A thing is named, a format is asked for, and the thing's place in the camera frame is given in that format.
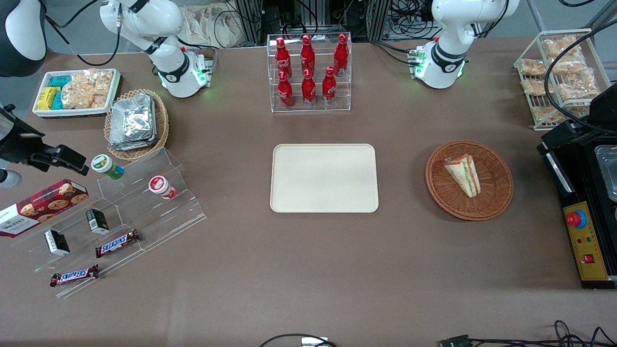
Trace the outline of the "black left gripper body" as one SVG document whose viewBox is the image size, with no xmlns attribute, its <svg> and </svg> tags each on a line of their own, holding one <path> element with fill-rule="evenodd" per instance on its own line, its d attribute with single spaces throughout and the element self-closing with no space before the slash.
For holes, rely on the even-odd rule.
<svg viewBox="0 0 617 347">
<path fill-rule="evenodd" d="M 617 90 L 606 89 L 590 103 L 590 124 L 617 131 Z"/>
</svg>

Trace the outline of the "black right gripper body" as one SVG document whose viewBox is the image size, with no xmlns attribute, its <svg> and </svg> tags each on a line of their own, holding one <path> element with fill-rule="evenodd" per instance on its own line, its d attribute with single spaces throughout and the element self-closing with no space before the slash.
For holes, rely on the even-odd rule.
<svg viewBox="0 0 617 347">
<path fill-rule="evenodd" d="M 14 105 L 2 105 L 0 109 L 0 158 L 14 164 L 46 167 L 39 157 L 45 150 L 42 140 L 45 134 L 14 116 L 14 108 Z"/>
</svg>

